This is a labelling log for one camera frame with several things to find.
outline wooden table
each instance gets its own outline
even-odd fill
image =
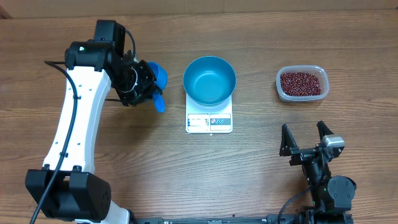
[[[41,168],[57,130],[65,77],[43,61],[63,60],[72,41],[92,38],[97,19],[0,21],[1,223],[29,222],[36,203],[25,189],[25,175]],[[131,30],[139,58],[154,60],[169,73],[165,114],[157,114],[152,102],[135,108],[104,105],[96,175],[111,184],[120,206],[138,217],[277,213],[307,187],[301,167],[279,157],[280,127],[287,123],[301,148],[313,147],[322,119],[346,141],[330,169],[358,185],[355,222],[396,222],[398,11],[107,19]],[[185,133],[182,75],[202,55],[225,58],[237,73],[231,134]],[[313,103],[281,102],[276,73],[306,64],[327,71],[328,96]],[[310,203],[307,195],[286,212]],[[40,214],[37,223],[58,223],[44,218]]]

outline kitchen scale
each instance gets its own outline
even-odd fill
[[[202,106],[187,94],[187,133],[231,133],[232,124],[232,95],[216,106]]]

